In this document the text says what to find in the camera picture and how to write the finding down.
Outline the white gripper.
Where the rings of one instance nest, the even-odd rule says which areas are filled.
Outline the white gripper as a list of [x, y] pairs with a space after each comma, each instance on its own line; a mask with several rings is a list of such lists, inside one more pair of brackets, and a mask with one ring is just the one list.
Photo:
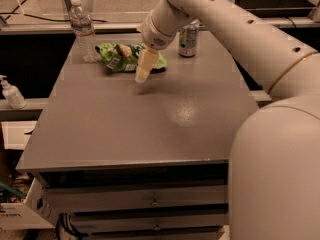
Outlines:
[[159, 52], [157, 50], [163, 50], [172, 43], [177, 29], [151, 12], [137, 30], [141, 33], [142, 41], [147, 46], [139, 53], [135, 75], [135, 81], [143, 83], [158, 60]]

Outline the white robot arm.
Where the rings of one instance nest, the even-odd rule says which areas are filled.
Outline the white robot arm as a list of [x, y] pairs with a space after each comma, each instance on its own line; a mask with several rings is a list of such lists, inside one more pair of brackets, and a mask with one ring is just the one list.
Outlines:
[[161, 0], [140, 28], [136, 80], [199, 19], [274, 98], [234, 138], [230, 240], [320, 240], [320, 55], [228, 0]]

